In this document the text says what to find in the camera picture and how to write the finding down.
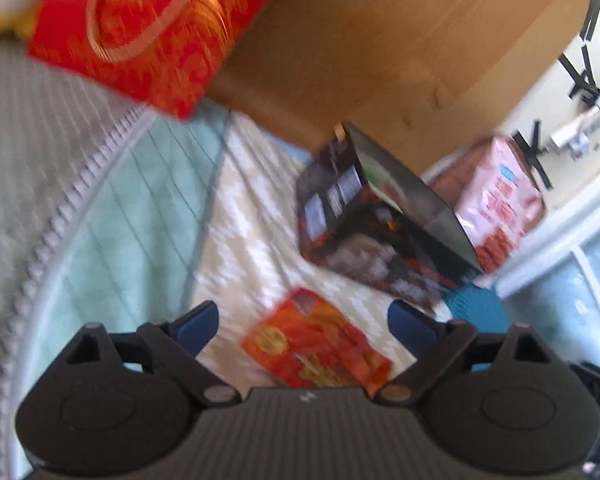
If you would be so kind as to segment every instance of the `pink package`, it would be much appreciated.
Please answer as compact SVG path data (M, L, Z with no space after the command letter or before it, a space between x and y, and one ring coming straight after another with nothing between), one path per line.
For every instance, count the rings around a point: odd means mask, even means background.
M456 216L486 272L504 263L518 248L526 228L542 207L540 192L520 167L503 137L491 150L456 205Z

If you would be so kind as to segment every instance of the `red packet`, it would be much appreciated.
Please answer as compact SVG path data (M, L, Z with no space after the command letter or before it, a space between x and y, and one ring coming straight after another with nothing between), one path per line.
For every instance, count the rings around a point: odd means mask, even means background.
M335 306L305 288L254 326L242 348L291 388L361 384L373 396L392 370Z
M29 53L186 118L266 1L42 0Z

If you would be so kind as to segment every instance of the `white patterned blanket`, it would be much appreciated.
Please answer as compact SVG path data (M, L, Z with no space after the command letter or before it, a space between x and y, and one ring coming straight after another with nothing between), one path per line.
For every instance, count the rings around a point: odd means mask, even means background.
M303 260L296 231L295 179L304 164L249 118L234 114L192 306L214 300L218 336L200 361L243 394L272 378L238 343L286 293L304 286L332 301L400 372L414 357L390 334L392 298Z

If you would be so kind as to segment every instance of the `product box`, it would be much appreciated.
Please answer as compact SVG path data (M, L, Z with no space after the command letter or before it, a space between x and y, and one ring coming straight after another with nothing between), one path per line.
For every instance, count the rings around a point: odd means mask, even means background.
M296 182L302 256L424 308L482 273L453 210L352 124Z

